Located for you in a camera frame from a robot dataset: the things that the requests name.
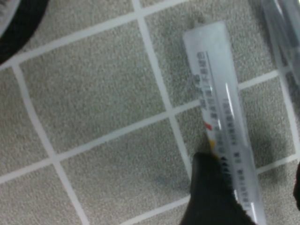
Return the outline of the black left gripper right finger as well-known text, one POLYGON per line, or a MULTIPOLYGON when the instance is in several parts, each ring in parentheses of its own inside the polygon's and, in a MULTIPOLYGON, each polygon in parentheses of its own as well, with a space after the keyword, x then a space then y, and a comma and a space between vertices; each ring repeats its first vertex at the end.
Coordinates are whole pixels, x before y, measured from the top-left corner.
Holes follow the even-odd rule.
POLYGON ((296 180, 293 188, 293 197, 296 201, 296 205, 300 205, 300 163, 298 163, 296 171, 296 180))

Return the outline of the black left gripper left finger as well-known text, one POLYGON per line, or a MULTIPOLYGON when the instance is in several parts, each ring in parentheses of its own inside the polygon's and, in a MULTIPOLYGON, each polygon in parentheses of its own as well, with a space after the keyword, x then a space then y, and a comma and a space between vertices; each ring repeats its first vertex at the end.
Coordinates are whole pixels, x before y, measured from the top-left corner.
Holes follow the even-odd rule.
POLYGON ((181 225, 254 225, 225 182, 212 154, 193 156, 190 200, 181 225))

